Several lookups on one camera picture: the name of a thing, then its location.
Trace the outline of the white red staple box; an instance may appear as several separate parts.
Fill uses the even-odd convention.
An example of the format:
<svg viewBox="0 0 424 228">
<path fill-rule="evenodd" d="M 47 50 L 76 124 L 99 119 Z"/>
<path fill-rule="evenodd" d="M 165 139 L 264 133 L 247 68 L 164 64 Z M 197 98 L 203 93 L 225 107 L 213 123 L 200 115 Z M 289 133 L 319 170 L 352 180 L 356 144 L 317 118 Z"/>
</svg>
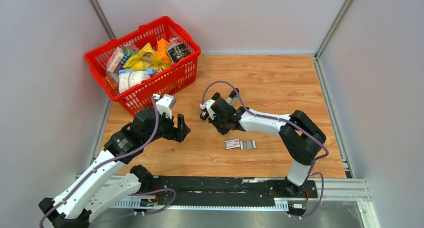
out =
<svg viewBox="0 0 424 228">
<path fill-rule="evenodd" d="M 241 143 L 239 139 L 232 139 L 232 140 L 226 140 L 224 142 L 225 144 L 225 149 L 229 150 L 229 149 L 235 149 L 235 148 L 241 148 Z"/>
</svg>

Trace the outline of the black and grey stapler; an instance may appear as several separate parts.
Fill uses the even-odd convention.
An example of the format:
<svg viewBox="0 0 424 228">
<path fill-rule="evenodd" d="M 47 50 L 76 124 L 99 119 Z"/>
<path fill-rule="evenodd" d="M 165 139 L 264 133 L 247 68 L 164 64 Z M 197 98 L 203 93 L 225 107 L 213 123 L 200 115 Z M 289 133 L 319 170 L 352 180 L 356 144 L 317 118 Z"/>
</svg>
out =
<svg viewBox="0 0 424 228">
<path fill-rule="evenodd" d="M 230 106 L 233 106 L 235 103 L 236 103 L 236 101 L 239 99 L 238 98 L 238 93 L 239 93 L 239 89 L 238 88 L 235 88 L 234 90 L 232 90 L 231 92 L 230 92 L 230 94 L 228 95 L 228 97 L 226 98 L 226 102 L 230 105 Z"/>
</svg>

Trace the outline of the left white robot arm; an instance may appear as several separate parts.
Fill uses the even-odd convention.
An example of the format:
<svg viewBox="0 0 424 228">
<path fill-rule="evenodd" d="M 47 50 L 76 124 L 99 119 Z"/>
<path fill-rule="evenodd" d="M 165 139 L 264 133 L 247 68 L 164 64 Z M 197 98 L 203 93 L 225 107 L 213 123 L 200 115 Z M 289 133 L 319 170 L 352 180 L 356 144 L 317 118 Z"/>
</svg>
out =
<svg viewBox="0 0 424 228">
<path fill-rule="evenodd" d="M 178 114 L 174 121 L 168 106 L 143 108 L 131 123 L 111 136 L 104 150 L 70 187 L 40 201 L 43 217 L 39 226 L 48 220 L 53 227 L 89 227 L 101 213 L 129 195 L 175 194 L 172 188 L 154 189 L 153 175 L 142 165 L 134 166 L 108 187 L 103 185 L 148 144 L 161 138 L 182 142 L 190 131 L 184 116 Z"/>
</svg>

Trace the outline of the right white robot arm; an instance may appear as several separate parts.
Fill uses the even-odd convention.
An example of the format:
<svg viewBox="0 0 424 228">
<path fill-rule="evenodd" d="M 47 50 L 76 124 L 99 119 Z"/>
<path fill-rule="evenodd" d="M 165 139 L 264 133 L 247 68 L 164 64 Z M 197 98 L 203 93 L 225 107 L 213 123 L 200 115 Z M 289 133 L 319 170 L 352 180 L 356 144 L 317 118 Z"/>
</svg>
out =
<svg viewBox="0 0 424 228">
<path fill-rule="evenodd" d="M 293 161 L 286 176 L 285 190 L 291 197 L 305 191 L 305 181 L 327 137 L 305 112 L 276 115 L 244 106 L 235 109 L 223 98 L 210 99 L 201 106 L 201 119 L 225 135 L 231 130 L 256 131 L 278 136 Z"/>
</svg>

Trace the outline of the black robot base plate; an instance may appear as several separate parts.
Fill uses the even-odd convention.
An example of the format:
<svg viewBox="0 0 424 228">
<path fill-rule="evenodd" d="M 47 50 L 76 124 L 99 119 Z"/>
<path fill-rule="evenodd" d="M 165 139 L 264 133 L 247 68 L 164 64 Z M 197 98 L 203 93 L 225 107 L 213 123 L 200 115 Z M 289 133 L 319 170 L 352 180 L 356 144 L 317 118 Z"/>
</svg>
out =
<svg viewBox="0 0 424 228">
<path fill-rule="evenodd" d="M 318 198 L 316 183 L 300 187 L 285 178 L 210 176 L 154 176 L 142 165 L 129 171 L 141 183 L 136 198 L 139 208 L 182 209 L 305 209 Z"/>
</svg>

